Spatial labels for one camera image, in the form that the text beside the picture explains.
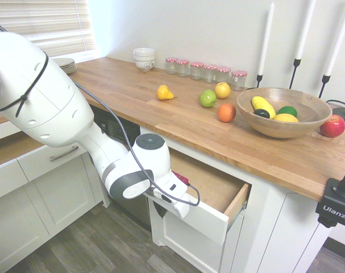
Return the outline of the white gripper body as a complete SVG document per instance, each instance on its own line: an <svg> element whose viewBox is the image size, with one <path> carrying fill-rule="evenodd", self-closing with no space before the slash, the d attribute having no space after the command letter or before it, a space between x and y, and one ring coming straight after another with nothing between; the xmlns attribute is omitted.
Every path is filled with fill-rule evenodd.
<svg viewBox="0 0 345 273"><path fill-rule="evenodd" d="M168 197L166 194L161 193L156 188L150 188L145 192L145 195L152 200L153 206L154 202L156 202L179 218L184 218L189 212L188 204L176 201L173 198Z"/></svg>

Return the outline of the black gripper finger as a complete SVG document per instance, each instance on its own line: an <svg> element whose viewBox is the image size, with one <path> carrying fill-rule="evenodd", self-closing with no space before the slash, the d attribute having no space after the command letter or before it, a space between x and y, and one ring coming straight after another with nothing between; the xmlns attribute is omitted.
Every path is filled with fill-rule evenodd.
<svg viewBox="0 0 345 273"><path fill-rule="evenodd" d="M162 207L161 205L159 205L158 203L154 202L154 207L158 213L158 215L161 217L161 218L164 218L164 216L166 215L167 213L167 210Z"/></svg>

